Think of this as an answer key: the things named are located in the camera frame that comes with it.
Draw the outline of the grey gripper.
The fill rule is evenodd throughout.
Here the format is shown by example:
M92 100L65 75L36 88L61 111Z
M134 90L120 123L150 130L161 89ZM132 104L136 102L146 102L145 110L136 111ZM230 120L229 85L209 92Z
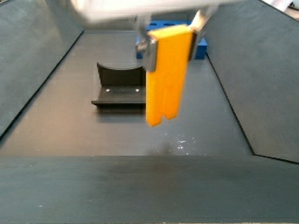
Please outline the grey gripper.
M188 25L192 31L189 51L189 60L192 60L196 55L197 44L204 36L204 26L214 14L217 6L240 1L242 0L69 0L69 3L73 10L90 23L136 16L134 30L140 37L136 50L142 54L144 70L153 72L157 42L145 29L150 24L149 15L172 11L198 10Z

